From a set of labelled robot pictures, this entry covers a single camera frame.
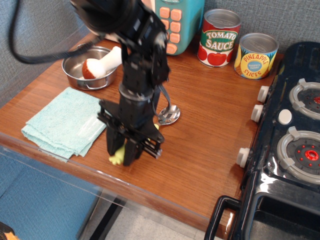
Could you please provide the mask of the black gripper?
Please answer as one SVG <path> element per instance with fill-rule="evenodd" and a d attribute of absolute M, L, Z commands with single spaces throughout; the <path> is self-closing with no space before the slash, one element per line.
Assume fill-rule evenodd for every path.
<path fill-rule="evenodd" d="M 154 125 L 160 89 L 134 95 L 120 88 L 118 103 L 101 99 L 98 119 L 107 125 L 107 152 L 113 156 L 124 144 L 123 165 L 129 166 L 145 151 L 154 158 L 161 153 L 164 137 Z"/>

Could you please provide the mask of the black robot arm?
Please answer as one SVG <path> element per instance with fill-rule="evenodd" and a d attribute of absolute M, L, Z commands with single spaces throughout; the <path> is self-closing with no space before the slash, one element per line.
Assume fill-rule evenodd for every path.
<path fill-rule="evenodd" d="M 114 34 L 121 45 L 119 103 L 99 102 L 109 155 L 124 148 L 125 166 L 142 152 L 158 157 L 164 137 L 153 119 L 170 72 L 164 24 L 139 0 L 74 0 L 72 5 L 91 31 L 100 38 Z"/>

